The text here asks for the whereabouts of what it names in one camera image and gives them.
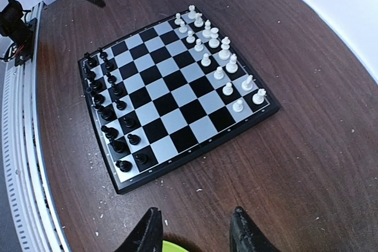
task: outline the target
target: chessboard border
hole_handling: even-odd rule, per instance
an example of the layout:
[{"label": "chessboard border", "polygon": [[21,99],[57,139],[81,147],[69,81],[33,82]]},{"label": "chessboard border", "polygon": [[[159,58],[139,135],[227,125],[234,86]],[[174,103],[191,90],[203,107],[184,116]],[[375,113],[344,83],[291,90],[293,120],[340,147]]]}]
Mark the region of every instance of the chessboard border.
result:
[{"label": "chessboard border", "polygon": [[[199,13],[202,13],[197,7],[195,8],[195,10]],[[188,13],[189,10],[185,10],[183,12],[181,12],[180,14],[183,15],[183,14],[186,14]],[[110,44],[107,44],[105,45],[104,47],[102,47],[104,50],[107,49],[107,48],[111,48],[112,46],[114,46],[115,44],[119,43],[119,42],[122,42],[124,40],[126,40],[127,38],[129,37],[132,37],[133,35],[136,35],[136,34],[140,34],[141,32],[149,29],[149,28],[152,28],[162,22],[167,22],[169,20],[172,20],[175,18],[175,14],[174,15],[171,15],[171,16],[168,16],[164,19],[161,19],[161,20],[158,20],[150,25],[147,25],[141,29],[138,29],[126,36],[123,36],[121,38],[119,38],[118,40],[115,40],[113,42],[111,42]],[[213,27],[218,27],[213,21],[211,21],[212,23],[212,26]],[[223,38],[224,37],[224,34],[219,31],[219,38]],[[140,186],[143,186],[187,163],[189,163],[190,161],[196,159],[196,158],[199,158],[200,156],[206,154],[207,152],[215,149],[216,147],[228,142],[229,140],[235,138],[236,136],[240,135],[241,133],[247,131],[248,129],[254,127],[255,125],[257,125],[258,123],[266,120],[269,116],[272,116],[273,114],[275,114],[276,112],[278,112],[278,110],[281,108],[281,104],[278,102],[278,100],[275,98],[275,96],[273,95],[273,93],[269,90],[269,88],[267,87],[267,85],[265,84],[265,82],[261,79],[260,75],[256,72],[256,70],[250,65],[250,63],[245,59],[245,57],[243,56],[243,54],[235,47],[231,46],[230,47],[230,51],[232,53],[236,53],[237,54],[237,57],[238,57],[238,62],[239,63],[242,63],[240,64],[247,73],[249,74],[253,74],[253,78],[255,79],[254,82],[255,84],[257,85],[257,87],[260,89],[260,88],[264,88],[266,90],[266,99],[269,101],[269,105],[266,106],[265,108],[265,111],[262,112],[261,110],[259,110],[257,113],[253,114],[253,119],[251,119],[250,121],[248,122],[239,122],[239,123],[236,123],[235,125],[231,126],[232,128],[235,128],[235,130],[232,130],[232,131],[225,131],[223,130],[222,132],[218,133],[217,135],[220,135],[220,137],[217,139],[217,140],[214,140],[213,143],[211,144],[208,144],[208,145],[202,145],[202,143],[199,143],[197,144],[196,146],[194,146],[193,148],[195,148],[194,151],[192,151],[191,153],[188,154],[188,151],[185,151],[183,153],[180,153],[178,156],[175,156],[173,158],[171,158],[170,160],[174,160],[174,162],[171,162],[171,163],[168,163],[167,161],[164,162],[165,163],[165,166],[161,167],[161,168],[157,168],[154,170],[153,173],[151,174],[146,174],[146,172],[144,173],[141,173],[139,174],[138,176],[135,176],[134,179],[132,182],[128,183],[127,185],[124,185],[126,184],[126,182],[128,181],[124,181],[124,182],[121,182],[120,180],[116,180],[115,177],[114,177],[114,174],[113,174],[113,171],[112,171],[112,168],[110,167],[109,165],[109,160],[107,158],[107,154],[105,152],[105,148],[106,148],[106,145],[104,145],[103,143],[103,139],[101,139],[100,137],[100,129],[98,127],[98,123],[96,123],[96,114],[95,114],[95,111],[93,110],[92,108],[92,105],[93,105],[93,102],[92,102],[92,98],[90,97],[90,95],[88,95],[86,93],[86,86],[85,86],[85,78],[84,78],[84,74],[83,74],[83,70],[82,70],[82,64],[83,62],[86,60],[85,58],[81,58],[79,61],[78,61],[78,67],[79,67],[79,73],[80,73],[80,79],[82,81],[82,86],[83,86],[83,91],[84,91],[84,96],[86,98],[86,104],[87,104],[87,108],[88,108],[88,111],[89,111],[89,116],[90,116],[90,120],[92,122],[92,126],[93,126],[93,130],[94,130],[94,133],[96,135],[96,139],[97,139],[97,142],[99,144],[99,148],[100,148],[100,151],[101,151],[101,154],[102,154],[102,158],[104,160],[104,163],[105,163],[105,166],[106,166],[106,169],[110,175],[110,179],[112,180],[112,183],[113,183],[113,186],[115,188],[115,191],[117,194],[125,194],[127,192],[130,192],[134,189],[137,189],[138,187]],[[93,56],[95,54],[98,54],[98,50],[90,53],[90,56]]]}]

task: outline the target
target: chessboard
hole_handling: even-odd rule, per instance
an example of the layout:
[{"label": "chessboard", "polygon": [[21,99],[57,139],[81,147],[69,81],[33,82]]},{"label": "chessboard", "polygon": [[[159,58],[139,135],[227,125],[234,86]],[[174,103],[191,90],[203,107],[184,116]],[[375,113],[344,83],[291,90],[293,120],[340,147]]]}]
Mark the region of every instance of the chessboard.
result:
[{"label": "chessboard", "polygon": [[279,110],[231,39],[189,8],[79,60],[118,194],[203,156]]}]

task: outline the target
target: white chess piece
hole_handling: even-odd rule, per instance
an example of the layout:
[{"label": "white chess piece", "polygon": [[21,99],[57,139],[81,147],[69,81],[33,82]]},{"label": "white chess piece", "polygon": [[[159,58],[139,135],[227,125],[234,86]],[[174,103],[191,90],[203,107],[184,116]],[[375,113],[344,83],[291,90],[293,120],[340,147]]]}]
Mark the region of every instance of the white chess piece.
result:
[{"label": "white chess piece", "polygon": [[222,80],[224,78],[224,72],[222,67],[217,67],[217,71],[214,72],[214,78],[216,80]]},{"label": "white chess piece", "polygon": [[219,58],[222,60],[227,60],[230,58],[231,52],[230,52],[230,39],[228,37],[224,37],[224,39],[221,41],[222,45],[220,46],[222,48],[221,51],[219,51]]},{"label": "white chess piece", "polygon": [[202,44],[202,40],[200,38],[198,38],[196,41],[195,41],[195,46],[194,46],[194,50],[195,51],[203,51],[204,47],[203,47],[203,44]]},{"label": "white chess piece", "polygon": [[208,46],[211,48],[217,48],[219,46],[219,40],[218,40],[218,28],[211,28],[211,40],[208,42]]},{"label": "white chess piece", "polygon": [[193,31],[188,31],[187,43],[192,44],[195,42],[195,37],[193,35]]},{"label": "white chess piece", "polygon": [[232,109],[234,112],[241,112],[244,109],[243,100],[237,100],[232,105]]},{"label": "white chess piece", "polygon": [[202,31],[202,35],[204,38],[211,38],[211,22],[206,20],[205,22],[205,29]]},{"label": "white chess piece", "polygon": [[226,70],[228,73],[235,73],[237,71],[237,64],[236,64],[237,56],[234,53],[230,57],[230,61],[226,64]]},{"label": "white chess piece", "polygon": [[266,95],[265,89],[259,89],[256,94],[253,95],[252,101],[254,104],[262,104],[264,102],[264,97]]},{"label": "white chess piece", "polygon": [[181,23],[181,14],[180,13],[176,13],[176,19],[175,19],[175,24],[180,26],[180,23]]},{"label": "white chess piece", "polygon": [[247,79],[245,79],[243,82],[242,82],[242,89],[244,91],[251,91],[251,89],[253,88],[253,82],[252,82],[252,79],[253,79],[253,76],[252,75],[249,75],[247,77]]},{"label": "white chess piece", "polygon": [[178,31],[182,34],[185,34],[188,31],[188,27],[185,25],[185,22],[183,20],[181,20],[180,22],[180,27]]},{"label": "white chess piece", "polygon": [[197,28],[201,28],[201,27],[203,26],[202,13],[197,13],[197,14],[195,15],[194,25],[195,25]]},{"label": "white chess piece", "polygon": [[225,96],[230,96],[233,92],[234,89],[232,88],[232,84],[228,82],[222,89],[222,92]]},{"label": "white chess piece", "polygon": [[195,15],[196,15],[196,12],[195,12],[195,6],[194,5],[190,5],[189,6],[189,14],[188,14],[188,18],[190,20],[194,20],[195,19]]},{"label": "white chess piece", "polygon": [[211,60],[208,57],[208,53],[204,53],[203,57],[202,57],[202,60],[201,60],[201,65],[207,67],[210,64],[211,64]]}]

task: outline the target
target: brown wooden surface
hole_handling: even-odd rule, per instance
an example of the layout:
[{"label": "brown wooden surface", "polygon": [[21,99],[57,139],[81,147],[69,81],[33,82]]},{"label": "brown wooden surface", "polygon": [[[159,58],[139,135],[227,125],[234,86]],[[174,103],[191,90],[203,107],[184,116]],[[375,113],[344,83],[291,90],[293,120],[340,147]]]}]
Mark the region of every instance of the brown wooden surface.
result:
[{"label": "brown wooden surface", "polygon": [[[237,205],[282,251],[377,250],[378,88],[310,8],[300,0],[105,1],[100,9],[59,0],[41,25],[43,151],[73,251],[113,251],[151,206],[171,237],[227,251]],[[206,158],[116,195],[77,60],[192,3],[232,39],[282,109]]]}]

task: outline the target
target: wood grain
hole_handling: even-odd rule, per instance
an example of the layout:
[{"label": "wood grain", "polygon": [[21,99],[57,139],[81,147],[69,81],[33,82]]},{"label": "wood grain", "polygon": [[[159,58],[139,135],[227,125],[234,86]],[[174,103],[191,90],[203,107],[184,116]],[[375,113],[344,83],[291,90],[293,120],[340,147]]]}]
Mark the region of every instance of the wood grain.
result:
[{"label": "wood grain", "polygon": [[[73,251],[113,251],[151,206],[161,209],[170,238],[227,251],[237,205],[282,251],[376,251],[378,88],[309,7],[300,0],[105,1],[100,9],[59,0],[41,24],[43,152]],[[232,39],[282,109],[206,158],[116,195],[77,60],[192,3]]]}]

